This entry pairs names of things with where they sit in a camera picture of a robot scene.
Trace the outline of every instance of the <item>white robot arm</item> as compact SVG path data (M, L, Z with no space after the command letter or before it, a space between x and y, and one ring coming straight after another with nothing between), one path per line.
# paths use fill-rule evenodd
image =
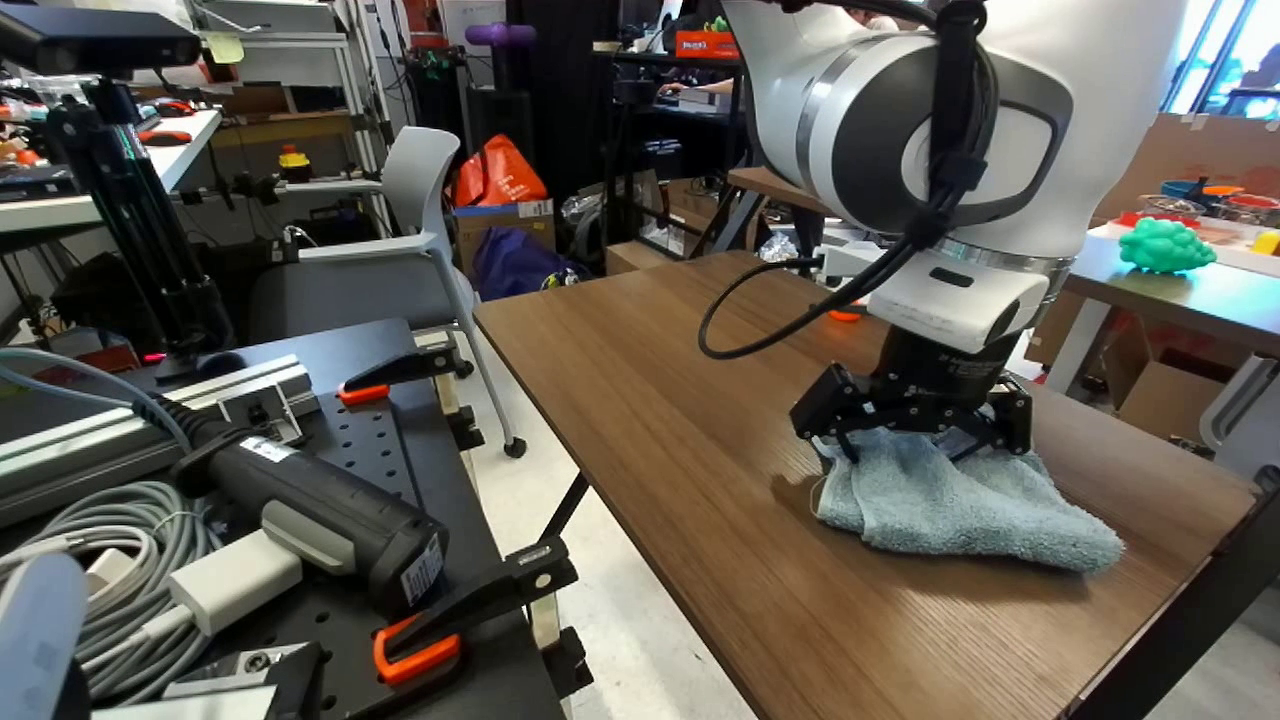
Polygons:
M988 136L964 148L980 184L964 184L940 216L944 228L900 252L908 260L880 272L872 292L892 340L864 392L872 404L924 400L860 420L828 412L828 424L844 416L840 424L944 428L988 400L1012 340L1048 304L1092 208L1152 128L1184 0L952 0L948 20L960 8L984 16L984 52L964 56L984 64L984 76L960 84L960 96L936 92L936 56L956 60L956 40L940 36L948 28L872 32L848 16L876 8L920 12L904 0L724 0L748 68L760 160L876 236L912 236L920 208L932 208L932 128L952 120L948 104L988 104ZM824 412L808 412L808 428L796 420L800 432L828 424Z

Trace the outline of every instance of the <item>towel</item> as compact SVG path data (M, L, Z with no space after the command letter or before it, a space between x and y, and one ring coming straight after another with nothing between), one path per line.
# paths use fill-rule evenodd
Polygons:
M920 432L816 440L828 464L816 520L904 556L1012 556L1060 572L1104 572L1124 540L1068 504L1036 456L980 448L948 460Z

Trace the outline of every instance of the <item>red handle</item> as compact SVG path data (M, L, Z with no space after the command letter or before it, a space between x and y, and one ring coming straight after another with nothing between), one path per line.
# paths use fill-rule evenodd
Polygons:
M464 656L464 636L444 636L444 640L424 644L416 652L388 656L388 644L400 636L404 624L412 624L412 616L400 624L388 624L372 636L372 668L376 668L380 684L404 688L404 684L444 676L456 668L456 660Z
M392 396L392 384L368 384L368 388L340 388L336 400L344 408L368 408L368 404L384 404Z

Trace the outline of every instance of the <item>gray cable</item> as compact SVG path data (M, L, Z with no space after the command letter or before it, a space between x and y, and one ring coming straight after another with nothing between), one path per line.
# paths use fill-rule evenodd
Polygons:
M112 372L100 372L100 368L92 368L92 364L84 364L84 360L56 356L56 352L44 352L44 348L0 348L0 360L56 364L56 368L92 376L92 380L100 380L100 384L112 384L112 388L120 388L132 404L140 404L140 408L144 408L144 420L148 420L148 424L160 424L160 428L180 444L180 452L192 452L188 432L156 404L156 396L148 396L148 392L136 388L136 384L124 384L124 380L112 376Z
M44 384L44 380L24 376L24 372L12 372L12 368L0 368L0 380L4 380L4 384L12 384L12 388L24 388L24 392L40 392L40 396L72 400L72 404L128 408L128 404L124 404L124 400L116 400L116 396L92 396L92 392L76 392L76 388Z
M176 608L168 596L168 572L208 556L220 544L204 516L204 500L188 504L172 484L140 480L68 504L36 536L48 540L80 532L88 540L112 540L124 536L120 528L140 528L160 544L156 560L144 568L144 584L128 600L84 620L76 656L84 664L92 700L152 700L172 676L188 672L204 656L208 640L196 628L108 656L140 636L148 620Z

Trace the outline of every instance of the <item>floor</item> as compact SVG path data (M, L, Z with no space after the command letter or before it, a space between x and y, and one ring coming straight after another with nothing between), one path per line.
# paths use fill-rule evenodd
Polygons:
M536 540L576 464L540 420L532 400L516 388L508 368L480 348L496 368L496 388L528 440L524 460L508 460L496 444L496 416L480 376L456 384L456 396L476 408L492 444L468 456L488 524L504 552ZM576 720L684 720L752 716L744 696L728 684L716 656L660 588L636 544L608 516L600 496L588 496L564 532L580 568L580 584L560 592L560 620L588 644L596 684L568 700ZM1260 596L1244 620L1176 684L1152 712L1156 720L1204 716L1276 716L1280 704L1280 592Z

